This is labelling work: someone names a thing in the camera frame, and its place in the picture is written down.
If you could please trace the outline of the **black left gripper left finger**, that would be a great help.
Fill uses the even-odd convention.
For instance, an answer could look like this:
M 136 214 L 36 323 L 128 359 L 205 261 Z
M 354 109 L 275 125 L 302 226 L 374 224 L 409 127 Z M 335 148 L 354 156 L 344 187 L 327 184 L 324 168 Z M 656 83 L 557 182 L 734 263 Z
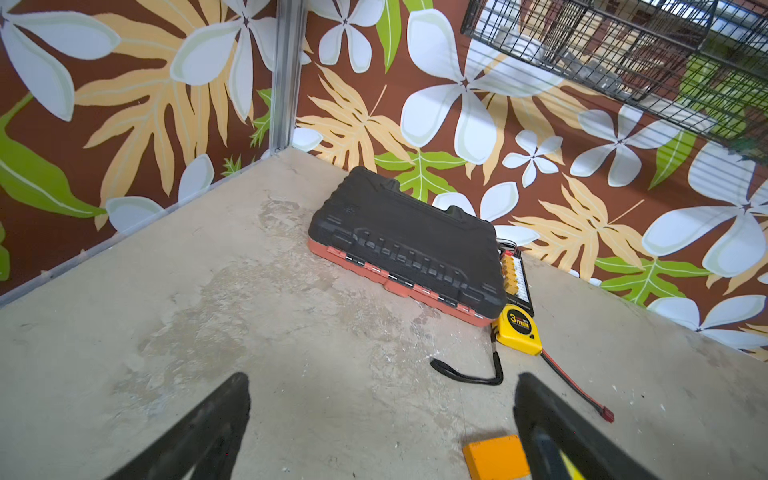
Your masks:
M 250 418 L 249 379 L 237 372 L 112 479 L 229 479 Z

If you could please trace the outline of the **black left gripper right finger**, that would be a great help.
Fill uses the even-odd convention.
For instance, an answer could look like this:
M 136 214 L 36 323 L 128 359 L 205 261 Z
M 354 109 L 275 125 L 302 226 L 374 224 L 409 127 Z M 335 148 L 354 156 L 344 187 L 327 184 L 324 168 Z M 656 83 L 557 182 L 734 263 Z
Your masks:
M 570 479 L 570 462 L 586 479 L 653 479 L 535 375 L 519 375 L 514 419 L 534 479 Z

